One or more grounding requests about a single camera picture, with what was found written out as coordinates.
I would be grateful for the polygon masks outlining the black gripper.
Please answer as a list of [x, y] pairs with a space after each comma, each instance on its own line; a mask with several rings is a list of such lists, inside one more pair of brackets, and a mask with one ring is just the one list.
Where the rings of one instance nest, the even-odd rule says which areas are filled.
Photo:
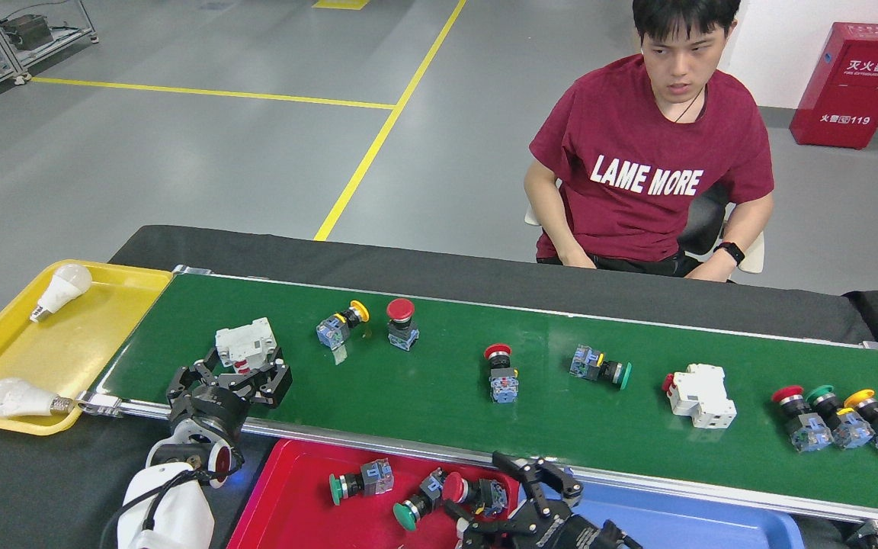
[[276, 407], [293, 383], [290, 366], [276, 355], [261, 368], [237, 376], [237, 395], [217, 385], [219, 354], [211, 348], [205, 358], [178, 368], [168, 382], [171, 402], [171, 440], [178, 444], [224, 442], [237, 445], [250, 403]]
[[[543, 457], [522, 458], [494, 452], [494, 466], [518, 480], [525, 490], [539, 519], [551, 514], [550, 503], [544, 496], [543, 484], [561, 496], [560, 502], [572, 507], [581, 504], [583, 486], [570, 472], [565, 472], [553, 461]], [[582, 515], [555, 515], [544, 521], [515, 513], [509, 520], [478, 522], [457, 518], [457, 548], [626, 548], [626, 535], [611, 520], [602, 527]]]

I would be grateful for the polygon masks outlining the person's left hand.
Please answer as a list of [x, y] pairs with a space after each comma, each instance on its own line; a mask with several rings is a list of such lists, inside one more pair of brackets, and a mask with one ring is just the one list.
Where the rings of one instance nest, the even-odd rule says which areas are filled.
[[736, 269], [736, 263], [732, 260], [729, 255], [724, 257], [723, 255], [713, 255], [707, 261], [701, 263], [693, 271], [686, 274], [685, 277], [687, 279], [700, 279], [701, 281], [715, 281], [724, 282], [728, 281], [731, 274]]

